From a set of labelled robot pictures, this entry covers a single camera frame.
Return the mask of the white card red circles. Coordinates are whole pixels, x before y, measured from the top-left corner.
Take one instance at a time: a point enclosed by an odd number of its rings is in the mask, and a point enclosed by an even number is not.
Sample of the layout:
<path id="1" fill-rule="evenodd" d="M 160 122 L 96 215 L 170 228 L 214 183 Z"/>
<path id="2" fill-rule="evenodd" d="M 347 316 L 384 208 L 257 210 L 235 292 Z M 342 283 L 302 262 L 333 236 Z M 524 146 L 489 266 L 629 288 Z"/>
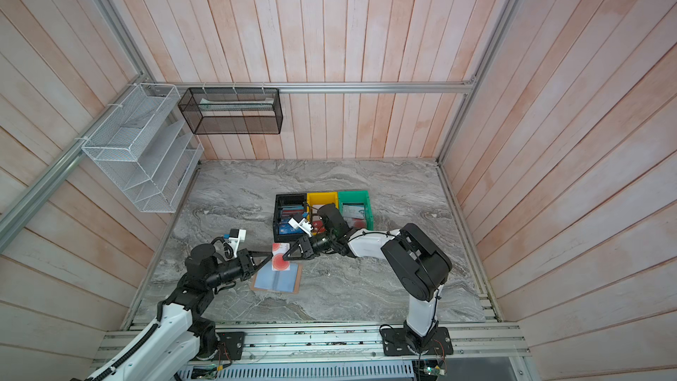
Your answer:
<path id="1" fill-rule="evenodd" d="M 273 244 L 273 271 L 285 272 L 289 271 L 291 263 L 285 260 L 285 254 L 290 250 L 289 243 L 274 243 Z"/>

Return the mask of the tan leather card holder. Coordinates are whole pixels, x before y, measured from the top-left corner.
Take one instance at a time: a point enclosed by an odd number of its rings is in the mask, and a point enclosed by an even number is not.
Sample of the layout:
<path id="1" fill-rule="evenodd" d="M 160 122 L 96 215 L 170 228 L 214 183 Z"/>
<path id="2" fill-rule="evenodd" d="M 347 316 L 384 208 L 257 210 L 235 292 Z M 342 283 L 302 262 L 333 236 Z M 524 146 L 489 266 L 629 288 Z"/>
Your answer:
<path id="1" fill-rule="evenodd" d="M 287 271 L 274 271 L 273 264 L 266 264 L 253 278 L 251 288 L 257 291 L 297 294 L 301 285 L 303 268 L 292 263 Z"/>

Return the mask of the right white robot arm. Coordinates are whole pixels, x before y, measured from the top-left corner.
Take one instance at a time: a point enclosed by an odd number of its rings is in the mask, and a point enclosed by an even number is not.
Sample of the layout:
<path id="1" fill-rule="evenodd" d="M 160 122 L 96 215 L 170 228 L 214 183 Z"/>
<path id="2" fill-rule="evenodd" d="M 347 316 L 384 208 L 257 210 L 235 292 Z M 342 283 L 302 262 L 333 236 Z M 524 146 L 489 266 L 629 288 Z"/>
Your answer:
<path id="1" fill-rule="evenodd" d="M 437 307 L 452 269 L 451 259 L 417 225 L 375 231 L 349 226 L 334 204 L 317 211 L 324 232 L 315 234 L 309 219 L 297 213 L 288 221 L 299 237 L 283 255 L 285 261 L 310 260 L 322 254 L 351 259 L 382 259 L 390 266 L 409 294 L 404 338 L 412 347 L 423 347 L 439 330 Z"/>

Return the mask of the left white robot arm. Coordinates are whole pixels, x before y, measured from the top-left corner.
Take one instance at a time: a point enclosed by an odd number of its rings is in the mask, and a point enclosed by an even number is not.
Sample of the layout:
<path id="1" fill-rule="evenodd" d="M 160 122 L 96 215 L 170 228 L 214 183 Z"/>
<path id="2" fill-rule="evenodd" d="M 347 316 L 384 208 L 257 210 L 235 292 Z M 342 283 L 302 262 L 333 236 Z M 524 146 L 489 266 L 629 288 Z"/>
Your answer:
<path id="1" fill-rule="evenodd" d="M 231 259 L 212 243 L 193 248 L 186 273 L 157 305 L 155 319 L 90 380 L 169 380 L 196 357 L 220 351 L 215 323 L 203 317 L 213 298 L 236 282 L 245 282 L 273 259 L 272 252 L 242 249 Z"/>

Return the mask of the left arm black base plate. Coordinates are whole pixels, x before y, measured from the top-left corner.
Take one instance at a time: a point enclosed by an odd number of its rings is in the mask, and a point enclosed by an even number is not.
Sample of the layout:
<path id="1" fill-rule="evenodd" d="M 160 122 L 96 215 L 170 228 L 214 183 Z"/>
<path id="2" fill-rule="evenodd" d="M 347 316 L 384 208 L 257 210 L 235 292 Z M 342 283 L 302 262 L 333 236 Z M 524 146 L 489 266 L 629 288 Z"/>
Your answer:
<path id="1" fill-rule="evenodd" d="M 197 360 L 226 361 L 231 363 L 242 359 L 245 332 L 207 333 L 200 337 Z"/>

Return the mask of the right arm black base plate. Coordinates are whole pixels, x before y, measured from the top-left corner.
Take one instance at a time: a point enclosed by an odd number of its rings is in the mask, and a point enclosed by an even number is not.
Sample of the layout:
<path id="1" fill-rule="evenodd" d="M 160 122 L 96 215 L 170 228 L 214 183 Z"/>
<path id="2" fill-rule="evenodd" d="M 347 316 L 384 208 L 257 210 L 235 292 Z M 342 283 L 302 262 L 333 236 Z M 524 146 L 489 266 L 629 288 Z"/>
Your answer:
<path id="1" fill-rule="evenodd" d="M 445 327 L 434 326 L 421 337 L 408 326 L 394 328 L 390 325 L 379 327 L 383 351 L 386 356 L 451 356 L 454 353 L 451 335 Z"/>

